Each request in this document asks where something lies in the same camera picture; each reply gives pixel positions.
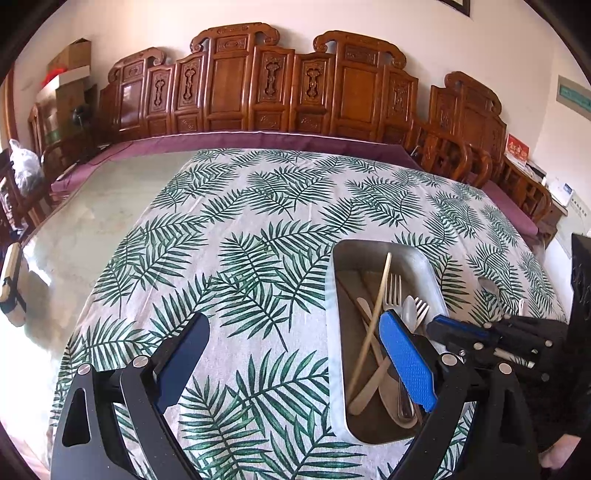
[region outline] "white wall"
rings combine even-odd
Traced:
[[[262,21],[280,44],[312,51],[316,35],[347,30],[383,38],[408,57],[420,80],[426,115],[431,85],[462,70],[492,88],[509,130],[535,147],[546,109],[553,32],[523,0],[472,0],[468,18],[437,0],[69,0],[33,36],[15,66],[15,110],[21,141],[45,66],[68,43],[92,40],[92,74],[104,87],[120,58],[149,46],[174,59],[189,53],[201,30]]]
[[[558,76],[591,89],[581,68],[564,43],[555,36],[551,84],[546,115],[532,159],[573,187],[591,206],[591,121],[556,101]]]
[[[550,91],[544,123],[531,158],[548,171],[549,176],[566,181],[591,206],[591,121],[556,101],[558,76],[591,88],[568,48],[554,37]],[[558,241],[546,250],[544,268],[554,285],[558,299],[570,317],[573,290],[570,286],[571,261]]]

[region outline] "chopstick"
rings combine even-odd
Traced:
[[[382,309],[382,300],[384,298],[384,291],[386,290],[386,280],[388,278],[388,273],[390,272],[390,263],[392,263],[392,254],[389,252],[386,256],[386,263],[384,265],[384,272],[382,273],[382,281],[379,285],[379,292],[378,298],[375,300],[374,303],[374,311],[372,312],[372,319],[371,323],[369,324],[368,331],[365,335],[365,339],[363,340],[363,345],[361,346],[361,351],[359,356],[357,357],[357,361],[355,362],[355,368],[353,369],[353,375],[351,376],[351,381],[349,382],[349,386],[347,387],[346,394],[345,394],[345,401],[348,402],[350,398],[353,397],[353,393],[355,393],[355,387],[357,386],[357,382],[359,381],[359,376],[361,375],[361,369],[363,367],[363,363],[365,362],[366,357],[368,356],[369,346],[371,344],[371,338],[374,335],[375,328],[378,324],[379,312]]]

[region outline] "picture frame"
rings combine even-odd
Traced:
[[[470,0],[439,0],[450,7],[462,12],[467,17],[470,16]]]

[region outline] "person's hand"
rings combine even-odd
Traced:
[[[539,455],[540,465],[542,468],[551,468],[552,470],[561,469],[580,441],[580,437],[562,435],[552,447]]]

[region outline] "cardboard box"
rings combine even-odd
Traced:
[[[72,121],[72,112],[74,108],[84,103],[84,80],[82,79],[60,86],[43,99],[40,103],[41,119],[47,145],[80,131],[80,127],[74,125]]]
[[[92,42],[85,38],[80,38],[74,43],[70,43],[59,55],[47,64],[47,73],[58,68],[73,70],[90,65],[91,45]]]

